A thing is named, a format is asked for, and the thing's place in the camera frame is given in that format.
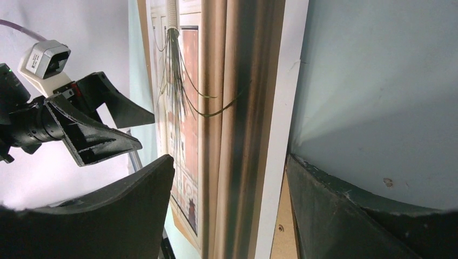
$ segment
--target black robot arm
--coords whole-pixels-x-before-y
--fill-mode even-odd
[[[140,142],[102,123],[106,104],[118,128],[154,123],[154,114],[119,93],[103,72],[73,81],[45,98],[30,94],[6,64],[0,64],[0,161],[14,159],[10,147],[33,154],[44,142],[64,141],[79,166],[142,148]]]

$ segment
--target picture frame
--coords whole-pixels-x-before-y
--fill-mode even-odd
[[[184,75],[185,87],[192,87],[189,84],[187,77],[191,78],[193,84],[198,87],[201,82],[201,12],[200,1],[180,1],[180,48],[183,55],[184,62],[186,63],[187,74]],[[156,112],[156,127],[157,127],[157,143],[158,155],[169,153],[173,156],[173,145],[170,139],[173,139],[173,131],[171,131],[171,114],[167,106],[166,94],[160,95],[159,88],[162,86],[164,80],[163,74],[164,65],[166,62],[165,53],[161,52],[165,45],[165,36],[167,28],[167,18],[165,6],[152,6],[151,7],[151,22],[153,31],[149,31],[150,40],[150,53],[153,65],[152,81],[153,81],[153,95],[154,107]],[[199,98],[194,89],[187,91],[190,97],[196,101],[195,107],[199,107]],[[186,118],[183,119],[181,140],[184,153],[182,161],[176,161],[176,175],[174,179],[174,186],[172,187],[172,195],[170,197],[170,205],[172,208],[173,219],[177,229],[188,239],[188,241],[197,249],[199,253],[202,250],[202,236],[203,228],[199,222],[204,222],[203,213],[203,181],[199,181],[202,177],[202,170],[200,168],[199,159],[199,145],[198,136],[201,120],[197,118],[196,114],[190,111]],[[186,128],[190,124],[194,124],[194,131],[189,133]]]

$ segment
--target framed picture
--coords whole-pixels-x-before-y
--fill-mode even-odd
[[[195,107],[199,106],[198,94],[194,87],[198,88],[200,82],[200,56],[201,56],[201,33],[200,5],[197,1],[188,1],[187,7],[180,6],[180,37],[179,43],[184,60],[183,79],[186,93]],[[181,118],[180,138],[181,143],[176,151],[173,143],[175,139],[175,119],[172,109],[169,107],[167,95],[160,95],[160,87],[163,86],[164,68],[167,67],[165,51],[165,36],[167,32],[167,18],[164,9],[152,10],[151,21],[153,24],[152,66],[154,105],[157,107],[156,121],[158,131],[158,154],[171,154],[175,158],[175,178],[173,180],[170,204],[176,227],[182,234],[201,251],[201,231],[199,223],[203,220],[201,212],[202,187],[199,181],[199,120],[196,113],[188,110],[186,116]]]

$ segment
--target painting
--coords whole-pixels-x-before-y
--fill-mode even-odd
[[[180,48],[183,55],[184,65],[183,78],[186,93],[191,103],[198,107],[198,96],[193,84],[198,85],[198,28],[185,27],[180,33]],[[173,150],[174,138],[174,114],[167,109],[169,123],[169,153],[175,154],[175,179],[172,187],[172,197],[181,212],[186,217],[190,226],[197,234],[198,224],[198,123],[197,115],[188,109],[183,116],[180,127],[181,150],[180,155]]]

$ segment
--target purple cable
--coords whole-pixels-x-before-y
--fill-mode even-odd
[[[34,32],[34,31],[31,31],[27,28],[24,28],[20,25],[17,25],[15,23],[12,23],[10,21],[6,21],[6,20],[2,20],[0,19],[0,25],[4,25],[4,26],[7,26],[7,27],[10,27],[10,28],[13,28],[15,30],[18,30],[26,35],[28,35],[29,37],[33,38],[33,39],[36,39],[37,41],[39,42],[43,42],[46,40],[46,38],[44,38],[43,36],[39,35],[38,33]]]

